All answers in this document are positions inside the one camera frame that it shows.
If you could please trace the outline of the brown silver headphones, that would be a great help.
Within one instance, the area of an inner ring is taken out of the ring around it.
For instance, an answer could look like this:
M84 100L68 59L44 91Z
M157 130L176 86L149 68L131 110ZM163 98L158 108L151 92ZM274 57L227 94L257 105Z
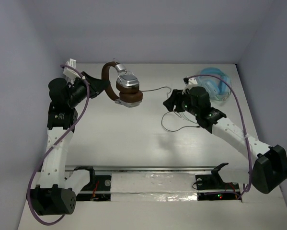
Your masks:
M114 92L111 86L109 80L110 68L114 68L118 73L115 86L119 91L119 95ZM127 108L133 108L141 104L143 92L140 91L139 80L133 72L128 71L123 64L117 61L105 63L102 68L101 79L109 82L105 93L116 104L123 105Z

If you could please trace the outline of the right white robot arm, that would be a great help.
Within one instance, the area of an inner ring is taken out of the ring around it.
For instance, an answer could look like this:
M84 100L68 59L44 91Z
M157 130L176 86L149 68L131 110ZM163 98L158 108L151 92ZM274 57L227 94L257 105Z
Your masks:
M244 170L221 163L211 173L198 178L199 190L223 188L227 183L253 185L263 194L270 193L287 179L287 154L280 145L270 146L248 135L220 110L211 106L210 97L203 87L174 89L163 102L169 112L188 112L210 134L231 145L248 160Z

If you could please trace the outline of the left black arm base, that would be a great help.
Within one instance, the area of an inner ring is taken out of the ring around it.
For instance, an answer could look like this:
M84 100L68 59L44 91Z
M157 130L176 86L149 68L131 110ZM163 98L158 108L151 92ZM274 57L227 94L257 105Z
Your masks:
M92 191L98 182L95 170L92 166L78 166L73 171L86 170L89 172L89 182L82 188L82 191Z

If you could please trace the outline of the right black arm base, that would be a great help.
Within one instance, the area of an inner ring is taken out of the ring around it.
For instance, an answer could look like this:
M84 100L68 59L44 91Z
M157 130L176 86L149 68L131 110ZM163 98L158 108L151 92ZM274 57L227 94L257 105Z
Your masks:
M219 175L219 171L228 165L228 163L222 163L211 170L211 174L200 174L195 176L195 182L193 183L193 188L202 190L224 190L226 188L226 183L223 182Z

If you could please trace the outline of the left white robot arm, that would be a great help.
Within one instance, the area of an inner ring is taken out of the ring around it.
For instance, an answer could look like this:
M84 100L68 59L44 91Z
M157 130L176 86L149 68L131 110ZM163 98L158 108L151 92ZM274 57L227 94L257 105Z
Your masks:
M48 85L51 103L46 156L37 168L40 177L36 186L28 192L29 206L39 216L72 214L79 192L96 185L91 166L78 166L69 178L65 176L69 144L83 116L77 113L76 106L83 100L95 98L109 86L108 80L96 79L85 72L82 75L73 83L56 78Z

